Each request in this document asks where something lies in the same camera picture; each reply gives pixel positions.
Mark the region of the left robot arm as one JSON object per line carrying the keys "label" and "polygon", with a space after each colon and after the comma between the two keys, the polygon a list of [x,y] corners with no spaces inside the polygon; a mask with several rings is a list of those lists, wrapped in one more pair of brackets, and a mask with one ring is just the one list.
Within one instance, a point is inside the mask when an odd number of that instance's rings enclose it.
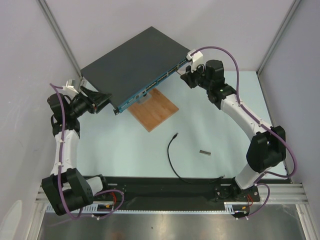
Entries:
{"label": "left robot arm", "polygon": [[81,87],[74,97],[59,92],[48,97],[52,110],[50,123],[56,141],[56,152],[50,175],[41,181],[41,187],[58,216],[81,210],[93,203],[94,197],[105,200],[110,187],[102,175],[86,179],[77,169],[77,149],[80,141],[78,118],[85,113],[97,114],[109,104],[111,94]]}

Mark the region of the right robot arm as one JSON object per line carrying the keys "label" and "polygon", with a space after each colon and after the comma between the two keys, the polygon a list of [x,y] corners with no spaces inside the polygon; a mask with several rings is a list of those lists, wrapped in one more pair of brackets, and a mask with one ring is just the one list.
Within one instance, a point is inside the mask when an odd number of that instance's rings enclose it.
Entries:
{"label": "right robot arm", "polygon": [[267,170],[286,158],[286,132],[281,126],[265,124],[245,108],[237,98],[237,91],[225,82],[222,61],[209,60],[195,69],[188,65],[181,79],[191,89],[203,88],[208,100],[231,117],[248,137],[247,163],[229,187],[229,195],[236,201],[242,201]]}

